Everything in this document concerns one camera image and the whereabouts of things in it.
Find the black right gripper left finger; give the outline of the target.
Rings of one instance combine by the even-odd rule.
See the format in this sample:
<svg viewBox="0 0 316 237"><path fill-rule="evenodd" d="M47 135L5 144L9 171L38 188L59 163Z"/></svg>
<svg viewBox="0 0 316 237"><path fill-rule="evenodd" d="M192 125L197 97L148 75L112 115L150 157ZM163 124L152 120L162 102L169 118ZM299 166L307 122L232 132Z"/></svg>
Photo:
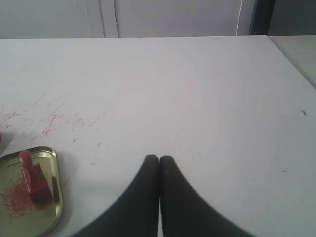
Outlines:
<svg viewBox="0 0 316 237"><path fill-rule="evenodd" d="M147 155L123 194L75 237L156 237L159 217L159 159Z"/></svg>

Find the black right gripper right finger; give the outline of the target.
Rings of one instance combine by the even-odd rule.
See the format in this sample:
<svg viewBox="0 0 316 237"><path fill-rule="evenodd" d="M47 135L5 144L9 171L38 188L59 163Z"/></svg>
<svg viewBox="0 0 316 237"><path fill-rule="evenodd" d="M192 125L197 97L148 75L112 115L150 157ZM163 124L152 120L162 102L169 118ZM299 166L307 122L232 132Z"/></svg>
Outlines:
<svg viewBox="0 0 316 237"><path fill-rule="evenodd" d="M248 237L192 188L172 156L160 158L160 206L165 237Z"/></svg>

